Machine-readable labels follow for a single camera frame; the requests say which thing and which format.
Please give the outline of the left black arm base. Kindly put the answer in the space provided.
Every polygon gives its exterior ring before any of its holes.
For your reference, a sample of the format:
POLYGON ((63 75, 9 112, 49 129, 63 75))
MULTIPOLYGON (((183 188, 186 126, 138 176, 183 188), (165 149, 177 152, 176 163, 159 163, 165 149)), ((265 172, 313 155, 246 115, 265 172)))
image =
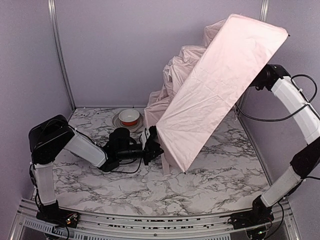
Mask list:
POLYGON ((38 212, 36 218, 48 223, 56 224, 61 227, 76 228, 79 222, 80 214, 68 210, 61 210, 54 216, 46 216, 44 213, 38 212))

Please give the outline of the pink and black umbrella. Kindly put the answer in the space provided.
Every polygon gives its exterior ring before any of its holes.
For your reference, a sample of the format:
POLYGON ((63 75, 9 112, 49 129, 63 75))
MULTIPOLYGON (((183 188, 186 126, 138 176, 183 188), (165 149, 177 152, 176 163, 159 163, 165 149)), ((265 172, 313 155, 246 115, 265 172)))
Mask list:
POLYGON ((286 41, 281 27, 244 15, 204 28, 203 45, 185 45, 164 67, 163 86, 144 109, 156 127, 162 170, 187 171, 214 130, 286 41))

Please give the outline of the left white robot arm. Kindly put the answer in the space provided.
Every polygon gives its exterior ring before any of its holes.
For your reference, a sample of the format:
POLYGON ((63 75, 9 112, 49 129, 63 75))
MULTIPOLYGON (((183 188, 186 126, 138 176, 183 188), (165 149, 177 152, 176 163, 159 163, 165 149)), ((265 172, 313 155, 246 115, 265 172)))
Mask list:
POLYGON ((123 160, 138 159, 147 166, 164 152, 157 137, 155 126, 144 129, 138 141, 131 137, 129 129, 118 127, 110 133, 108 142, 100 146, 69 125, 61 114, 33 127, 28 133, 29 174, 36 189, 39 213, 52 220, 67 216, 59 207, 53 179, 53 163, 61 152, 68 152, 108 173, 115 171, 123 160))

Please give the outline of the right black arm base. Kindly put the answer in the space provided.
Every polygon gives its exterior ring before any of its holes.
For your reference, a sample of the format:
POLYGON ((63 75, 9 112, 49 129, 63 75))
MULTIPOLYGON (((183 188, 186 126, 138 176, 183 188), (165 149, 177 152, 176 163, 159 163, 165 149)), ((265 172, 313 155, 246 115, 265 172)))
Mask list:
POLYGON ((265 223, 271 223, 274 220, 273 214, 268 214, 267 216, 254 216, 251 211, 244 211, 233 213, 227 220, 229 224, 233 226, 235 230, 242 228, 249 228, 265 223))

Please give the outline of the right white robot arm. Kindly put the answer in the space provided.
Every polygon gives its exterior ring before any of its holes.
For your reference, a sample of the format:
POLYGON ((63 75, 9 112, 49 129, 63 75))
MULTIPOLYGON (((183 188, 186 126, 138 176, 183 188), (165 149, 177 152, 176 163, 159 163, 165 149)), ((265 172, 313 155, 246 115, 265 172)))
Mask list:
POLYGON ((249 85, 241 117, 271 181, 253 201, 253 215, 269 215, 319 165, 320 115, 312 106, 317 93, 312 77, 291 76, 278 64, 267 64, 249 85), (315 88, 310 97, 295 78, 312 82, 315 88))

